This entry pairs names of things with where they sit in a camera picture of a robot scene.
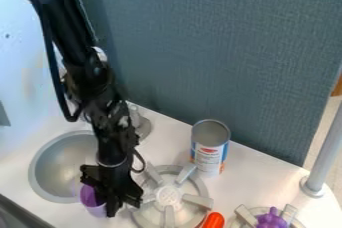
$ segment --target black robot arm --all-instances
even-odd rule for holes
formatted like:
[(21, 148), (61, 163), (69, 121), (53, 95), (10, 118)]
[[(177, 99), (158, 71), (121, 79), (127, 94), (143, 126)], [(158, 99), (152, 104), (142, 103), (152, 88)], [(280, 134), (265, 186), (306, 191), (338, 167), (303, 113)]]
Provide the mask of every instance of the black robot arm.
[[(96, 38), (80, 0), (29, 0), (44, 35), (50, 72), (65, 118), (74, 122), (81, 113), (91, 122), (98, 139), (97, 166), (81, 166), (81, 181), (92, 186), (113, 217), (123, 202), (140, 206), (143, 190), (131, 171), (138, 136), (114, 75), (95, 50)], [(60, 78), (54, 45), (63, 56), (67, 73)], [(71, 114), (65, 96), (76, 105)]]

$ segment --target gray wall panel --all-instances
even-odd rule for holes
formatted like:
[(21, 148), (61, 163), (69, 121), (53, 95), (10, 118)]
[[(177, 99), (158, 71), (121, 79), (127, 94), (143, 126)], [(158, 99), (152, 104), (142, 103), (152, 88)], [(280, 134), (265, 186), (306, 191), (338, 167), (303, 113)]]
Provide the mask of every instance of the gray wall panel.
[(84, 2), (133, 101), (303, 163), (341, 63), (341, 0)]

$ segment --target black cable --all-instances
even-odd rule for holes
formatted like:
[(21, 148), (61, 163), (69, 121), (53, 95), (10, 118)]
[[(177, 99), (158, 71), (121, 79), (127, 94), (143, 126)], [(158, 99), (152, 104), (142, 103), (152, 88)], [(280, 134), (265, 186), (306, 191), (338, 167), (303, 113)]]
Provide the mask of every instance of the black cable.
[(81, 107), (81, 105), (79, 105), (74, 115), (71, 115), (69, 111), (69, 107), (64, 97), (64, 90), (61, 85), (55, 51), (53, 49), (52, 33), (51, 33), (49, 20), (47, 19), (43, 11), (42, 4), (38, 0), (31, 0), (31, 1), (33, 5), (35, 6), (36, 11), (40, 17), (40, 22), (41, 22), (43, 37), (44, 37), (44, 42), (45, 42), (46, 54), (47, 54), (47, 58), (49, 62), (50, 73), (51, 73), (52, 82), (55, 88), (55, 92), (57, 95), (58, 103), (62, 109), (62, 112), (66, 120), (69, 122), (75, 122), (80, 116), (83, 108)]

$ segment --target metal pole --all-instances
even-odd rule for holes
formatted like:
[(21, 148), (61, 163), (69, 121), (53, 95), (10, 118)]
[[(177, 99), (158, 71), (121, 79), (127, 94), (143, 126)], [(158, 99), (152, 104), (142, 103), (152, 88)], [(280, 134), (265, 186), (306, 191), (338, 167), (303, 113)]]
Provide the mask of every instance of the metal pole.
[(302, 190), (311, 197), (321, 197), (323, 184), (342, 145), (342, 102), (324, 144), (308, 177), (301, 181)]

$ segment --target silver sink basin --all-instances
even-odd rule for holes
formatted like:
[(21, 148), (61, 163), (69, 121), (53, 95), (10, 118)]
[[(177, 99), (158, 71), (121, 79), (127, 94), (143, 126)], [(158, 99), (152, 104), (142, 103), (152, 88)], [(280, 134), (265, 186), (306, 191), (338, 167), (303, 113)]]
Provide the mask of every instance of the silver sink basin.
[(97, 140), (91, 131), (63, 134), (44, 145), (29, 167), (29, 182), (42, 198), (56, 203), (78, 201), (80, 166), (94, 165)]

